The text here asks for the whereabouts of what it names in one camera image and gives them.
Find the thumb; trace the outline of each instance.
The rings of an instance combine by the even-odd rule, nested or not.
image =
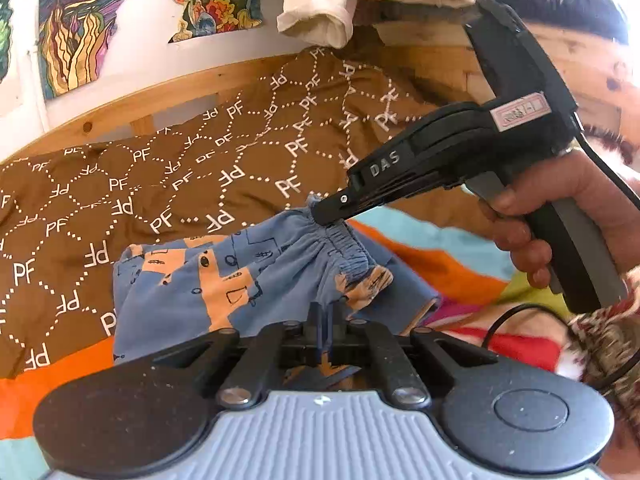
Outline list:
[[[490,205],[507,216],[531,213],[546,202],[576,197],[588,186],[593,169],[597,168],[579,150],[542,160],[517,176]]]

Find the blue fabric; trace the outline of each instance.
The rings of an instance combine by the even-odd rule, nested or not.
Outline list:
[[[113,288],[116,362],[223,326],[251,336],[270,323],[304,320],[313,301],[328,307],[343,299],[349,316],[399,333],[437,298],[392,253],[344,222],[315,224],[309,206],[228,237],[131,246],[114,266]]]
[[[0,440],[1,480],[37,480],[48,470],[35,437]]]

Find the hand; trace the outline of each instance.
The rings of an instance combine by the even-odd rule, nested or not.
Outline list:
[[[624,179],[638,192],[640,177],[625,166]],[[531,213],[545,202],[573,197],[578,207],[600,227],[619,272],[640,264],[640,212],[581,150],[543,160],[524,171],[482,211],[494,222],[494,241],[511,252],[517,269],[526,272],[536,288],[549,285],[547,268],[551,247],[532,239],[529,226],[517,217]]]

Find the white wall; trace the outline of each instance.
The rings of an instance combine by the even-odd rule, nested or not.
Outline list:
[[[38,0],[12,2],[11,55],[20,76],[22,105],[0,117],[0,160],[44,131],[123,95],[199,70],[289,54],[306,46],[303,41],[278,33],[276,17],[282,12],[282,0],[262,0],[264,24],[261,27],[172,44],[168,41],[178,30],[180,5],[174,0],[124,0],[118,10],[118,30],[111,40],[99,79],[44,104],[33,63]],[[8,88],[3,88],[7,82],[5,79],[0,85],[0,100],[9,93]]]

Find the finger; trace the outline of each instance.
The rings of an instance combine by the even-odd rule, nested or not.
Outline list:
[[[498,218],[498,215],[495,213],[495,211],[491,209],[491,206],[488,205],[488,203],[484,200],[478,200],[478,207],[480,208],[482,214],[486,216],[487,220],[494,222]]]
[[[511,261],[522,272],[536,272],[551,261],[551,247],[544,240],[532,240],[521,249],[511,251]]]
[[[527,281],[533,288],[547,288],[551,283],[551,272],[546,267],[527,274]]]
[[[531,241],[531,229],[522,220],[505,218],[494,222],[494,242],[503,251],[523,248]]]
[[[517,216],[531,213],[545,202],[576,196],[588,186],[593,168],[579,150],[542,160],[520,174],[491,201],[491,207],[498,213]]]

